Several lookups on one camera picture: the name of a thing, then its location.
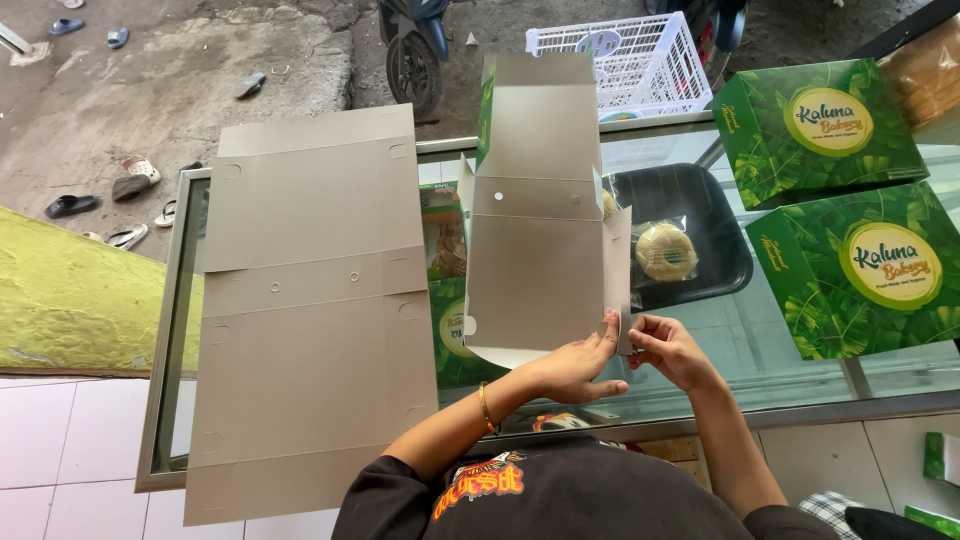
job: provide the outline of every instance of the gold bangle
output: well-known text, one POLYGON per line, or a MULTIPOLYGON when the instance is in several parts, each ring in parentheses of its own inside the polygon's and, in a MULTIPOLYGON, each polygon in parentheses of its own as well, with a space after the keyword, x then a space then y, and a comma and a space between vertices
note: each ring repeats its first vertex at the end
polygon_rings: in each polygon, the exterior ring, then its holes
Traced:
POLYGON ((487 398, 483 394, 483 387, 487 385, 487 382, 484 380, 480 383, 480 408, 483 410, 483 419, 487 422, 487 429, 490 430, 490 433, 494 435, 500 434, 500 426, 496 427, 493 425, 493 422, 490 421, 490 410, 487 409, 487 398))

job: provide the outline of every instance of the concrete ground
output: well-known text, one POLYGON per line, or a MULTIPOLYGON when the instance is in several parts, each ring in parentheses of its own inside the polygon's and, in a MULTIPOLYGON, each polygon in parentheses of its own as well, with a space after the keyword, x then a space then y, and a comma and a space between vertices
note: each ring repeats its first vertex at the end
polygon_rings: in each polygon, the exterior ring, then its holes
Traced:
MULTIPOLYGON (((755 0, 731 72, 842 58, 927 0, 755 0)), ((106 236, 145 223, 134 251, 165 260, 169 230, 153 225, 175 198, 178 169, 216 153, 220 130, 269 118, 393 103, 372 0, 87 0, 71 11, 55 0, 5 0, 0 21, 52 55, 11 67, 0 49, 0 205, 46 219, 62 194, 93 193, 101 209, 56 222, 106 236), (46 30, 58 17, 86 28, 63 37, 46 30), (106 33, 131 30, 111 51, 106 33), (270 70, 282 72, 273 75, 270 70), (254 71, 268 80, 246 102, 230 94, 254 71), (152 192, 113 203, 120 163, 146 155, 164 175, 152 192)), ((418 140, 474 135, 483 56, 520 52, 529 28, 644 14, 642 0, 466 0, 444 20, 454 35, 444 64, 444 98, 417 128, 418 140), (479 46, 466 46, 473 33, 479 46)))

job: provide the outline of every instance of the plaid fabric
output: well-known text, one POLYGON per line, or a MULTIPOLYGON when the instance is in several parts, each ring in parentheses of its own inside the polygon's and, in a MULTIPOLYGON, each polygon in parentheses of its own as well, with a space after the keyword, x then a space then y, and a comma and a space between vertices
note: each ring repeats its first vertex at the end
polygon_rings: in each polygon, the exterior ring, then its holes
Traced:
POLYGON ((827 522, 833 527, 833 530, 837 532, 837 535, 840 536, 840 540, 861 540, 850 526, 847 525, 844 512, 848 506, 865 508, 867 505, 858 503, 850 497, 840 495, 835 491, 824 491, 814 493, 807 497, 800 503, 798 508, 827 522))

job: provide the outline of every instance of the black tray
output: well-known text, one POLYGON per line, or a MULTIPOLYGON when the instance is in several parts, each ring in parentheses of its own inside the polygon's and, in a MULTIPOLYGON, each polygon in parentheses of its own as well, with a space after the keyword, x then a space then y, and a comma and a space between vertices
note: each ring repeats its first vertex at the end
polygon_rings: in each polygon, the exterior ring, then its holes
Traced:
POLYGON ((692 280, 648 282, 637 288, 636 278, 643 277, 643 271, 632 243, 630 287, 643 303, 631 306, 632 313, 732 294, 750 282, 754 262, 747 241, 723 189, 705 168, 678 163, 611 173, 603 184, 621 208, 633 207, 634 225, 685 215, 686 234, 700 259, 692 280))

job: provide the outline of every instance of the flip-flop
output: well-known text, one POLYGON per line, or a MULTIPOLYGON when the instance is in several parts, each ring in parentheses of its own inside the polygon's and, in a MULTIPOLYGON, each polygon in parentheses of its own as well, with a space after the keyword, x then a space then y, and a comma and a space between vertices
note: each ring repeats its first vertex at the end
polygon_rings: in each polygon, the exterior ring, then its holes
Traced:
POLYGON ((156 217, 154 223, 158 227, 170 227, 174 224, 174 214, 177 213, 177 201, 170 201, 163 205, 163 211, 156 217))
POLYGON ((260 91, 260 85, 267 79, 267 76, 263 73, 257 71, 247 78, 246 81, 237 85, 236 90, 233 91, 233 97, 236 99, 243 99, 250 94, 260 91))
POLYGON ((113 190, 110 197, 117 203, 129 201, 139 195, 140 191, 150 186, 150 177, 145 174, 118 178, 113 181, 113 190))
POLYGON ((57 197, 57 200, 53 203, 50 203, 50 206, 47 207, 43 213, 47 217, 65 217, 68 215, 73 215, 75 213, 91 211, 100 206, 100 197, 95 195, 83 195, 77 197, 75 195, 63 195, 57 197))
POLYGON ((150 178, 150 185, 160 181, 160 171, 150 165, 150 162, 143 156, 130 156, 123 162, 123 168, 127 169, 127 172, 132 175, 147 175, 150 178))
POLYGON ((194 162, 190 163, 189 165, 185 165, 185 166, 181 167, 181 168, 180 168, 180 172, 183 172, 183 171, 193 171, 193 170, 202 169, 202 168, 204 168, 204 164, 203 164, 203 163, 200 163, 199 161, 194 161, 194 162))
POLYGON ((50 29, 50 34, 54 36, 63 36, 64 34, 70 34, 76 30, 80 30, 84 27, 84 22, 80 19, 60 19, 54 23, 54 26, 50 29))
POLYGON ((130 31, 123 27, 107 32, 107 46, 111 49, 119 49, 127 44, 128 37, 130 37, 130 31))
POLYGON ((130 227, 129 231, 121 231, 107 237, 107 244, 115 248, 129 251, 137 242, 147 235, 147 226, 140 223, 130 227))

